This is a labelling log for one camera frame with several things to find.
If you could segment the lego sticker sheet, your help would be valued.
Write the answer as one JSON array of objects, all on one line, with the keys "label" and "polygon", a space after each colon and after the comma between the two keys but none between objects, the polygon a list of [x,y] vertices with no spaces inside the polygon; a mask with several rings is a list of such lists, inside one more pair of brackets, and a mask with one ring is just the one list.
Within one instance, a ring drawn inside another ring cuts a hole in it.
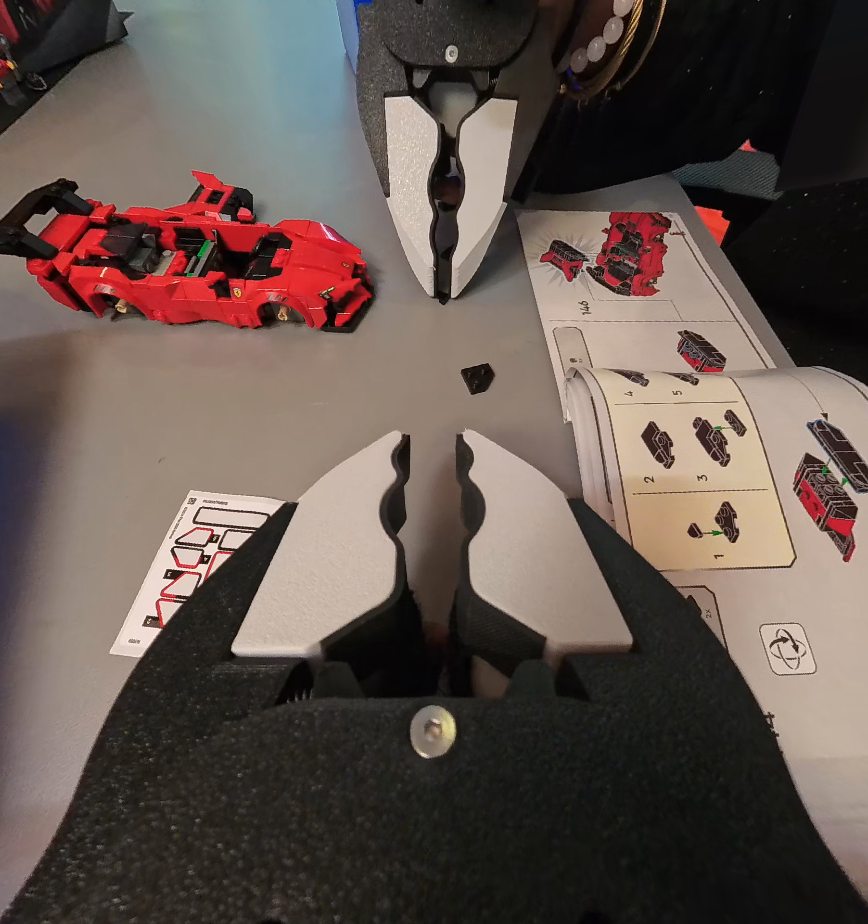
[{"label": "lego sticker sheet", "polygon": [[202,583],[282,505],[263,497],[189,491],[110,653],[140,658]]}]

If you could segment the red lego subassembly with clear piece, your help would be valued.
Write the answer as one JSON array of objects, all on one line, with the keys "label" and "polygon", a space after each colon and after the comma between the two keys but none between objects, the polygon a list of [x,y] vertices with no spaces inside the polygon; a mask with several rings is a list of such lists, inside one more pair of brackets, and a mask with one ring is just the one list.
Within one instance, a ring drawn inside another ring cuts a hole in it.
[{"label": "red lego subassembly with clear piece", "polygon": [[255,222],[254,197],[250,190],[231,186],[220,181],[214,175],[193,170],[192,177],[197,181],[197,189],[187,202],[166,209],[184,219],[203,217],[223,222]]}]

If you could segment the person's right forearm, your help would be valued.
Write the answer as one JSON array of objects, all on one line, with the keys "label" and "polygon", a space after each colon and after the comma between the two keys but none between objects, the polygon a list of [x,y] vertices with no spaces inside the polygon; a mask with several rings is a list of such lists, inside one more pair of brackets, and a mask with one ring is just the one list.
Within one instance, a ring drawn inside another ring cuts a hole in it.
[{"label": "person's right forearm", "polygon": [[721,160],[746,141],[783,162],[836,2],[643,6],[625,75],[586,97],[607,53],[561,91],[530,193],[615,186]]}]

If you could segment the black mesh office chair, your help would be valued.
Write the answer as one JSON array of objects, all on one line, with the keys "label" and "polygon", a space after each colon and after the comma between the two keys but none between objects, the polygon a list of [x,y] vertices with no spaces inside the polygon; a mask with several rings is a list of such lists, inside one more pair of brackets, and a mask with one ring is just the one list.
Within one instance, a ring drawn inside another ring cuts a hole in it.
[{"label": "black mesh office chair", "polygon": [[736,196],[775,201],[779,165],[773,154],[739,149],[723,160],[690,164],[673,172],[685,188],[719,191]]}]

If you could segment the red lego sports car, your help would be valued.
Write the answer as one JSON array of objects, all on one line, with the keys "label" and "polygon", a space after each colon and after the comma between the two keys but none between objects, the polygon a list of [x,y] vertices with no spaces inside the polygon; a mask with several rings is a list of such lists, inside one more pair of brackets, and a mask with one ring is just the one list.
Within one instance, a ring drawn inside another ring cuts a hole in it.
[{"label": "red lego sports car", "polygon": [[57,179],[0,219],[0,254],[24,259],[41,288],[75,311],[244,329],[287,321],[347,333],[372,303],[361,250],[322,222],[118,211],[77,189]]}]

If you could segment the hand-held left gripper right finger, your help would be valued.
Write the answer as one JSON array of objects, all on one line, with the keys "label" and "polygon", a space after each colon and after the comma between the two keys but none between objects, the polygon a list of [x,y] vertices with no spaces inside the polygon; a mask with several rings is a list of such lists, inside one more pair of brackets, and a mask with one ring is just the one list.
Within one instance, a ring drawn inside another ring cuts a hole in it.
[{"label": "hand-held left gripper right finger", "polygon": [[628,651],[632,634],[562,490],[473,430],[457,436],[455,455],[463,647],[484,661]]}]

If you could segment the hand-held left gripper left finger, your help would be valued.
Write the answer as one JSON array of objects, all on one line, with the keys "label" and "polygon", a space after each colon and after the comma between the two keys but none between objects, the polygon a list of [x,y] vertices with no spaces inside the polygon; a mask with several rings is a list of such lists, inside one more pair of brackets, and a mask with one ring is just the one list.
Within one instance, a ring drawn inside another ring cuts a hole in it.
[{"label": "hand-held left gripper left finger", "polygon": [[410,646],[405,482],[410,438],[390,432],[316,481],[294,506],[232,655],[348,664],[366,679]]}]

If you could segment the red orange cloth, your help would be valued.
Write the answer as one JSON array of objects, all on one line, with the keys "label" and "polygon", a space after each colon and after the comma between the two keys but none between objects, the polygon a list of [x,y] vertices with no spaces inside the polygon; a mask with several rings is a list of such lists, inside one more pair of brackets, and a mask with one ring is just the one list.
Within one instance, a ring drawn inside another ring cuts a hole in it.
[{"label": "red orange cloth", "polygon": [[[739,149],[757,151],[749,141],[740,145],[737,150]],[[691,202],[694,203],[697,214],[720,246],[724,244],[726,237],[738,236],[742,230],[751,225],[751,222],[762,214],[770,203],[770,201],[746,198],[719,191],[683,188]]]}]

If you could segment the lego set cardboard box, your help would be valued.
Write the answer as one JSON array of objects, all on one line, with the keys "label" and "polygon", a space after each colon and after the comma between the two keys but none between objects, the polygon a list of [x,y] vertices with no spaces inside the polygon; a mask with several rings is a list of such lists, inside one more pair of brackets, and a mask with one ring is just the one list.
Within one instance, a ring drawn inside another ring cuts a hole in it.
[{"label": "lego set cardboard box", "polygon": [[13,105],[45,92],[45,78],[128,36],[132,12],[115,1],[0,1],[0,33],[22,80]]}]

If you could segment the lego instruction booklet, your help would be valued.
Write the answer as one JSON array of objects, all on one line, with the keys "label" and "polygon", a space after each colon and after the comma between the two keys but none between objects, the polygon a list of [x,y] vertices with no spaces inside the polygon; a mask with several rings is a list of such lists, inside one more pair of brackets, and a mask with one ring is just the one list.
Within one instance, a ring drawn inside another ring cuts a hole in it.
[{"label": "lego instruction booklet", "polygon": [[740,668],[868,902],[868,387],[776,359],[679,214],[516,219],[584,501]]}]

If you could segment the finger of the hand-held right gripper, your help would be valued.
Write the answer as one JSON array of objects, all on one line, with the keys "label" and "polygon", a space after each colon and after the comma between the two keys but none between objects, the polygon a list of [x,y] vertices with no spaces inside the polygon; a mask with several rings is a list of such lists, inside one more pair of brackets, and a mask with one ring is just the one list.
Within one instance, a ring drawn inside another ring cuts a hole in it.
[{"label": "finger of the hand-held right gripper", "polygon": [[390,184],[387,205],[412,272],[424,292],[435,296],[437,209],[431,178],[440,156],[440,122],[408,95],[385,97],[384,116]]},{"label": "finger of the hand-held right gripper", "polygon": [[505,211],[505,184],[517,101],[491,97],[468,113],[456,135],[463,196],[456,211],[451,297],[458,297],[481,265]]}]

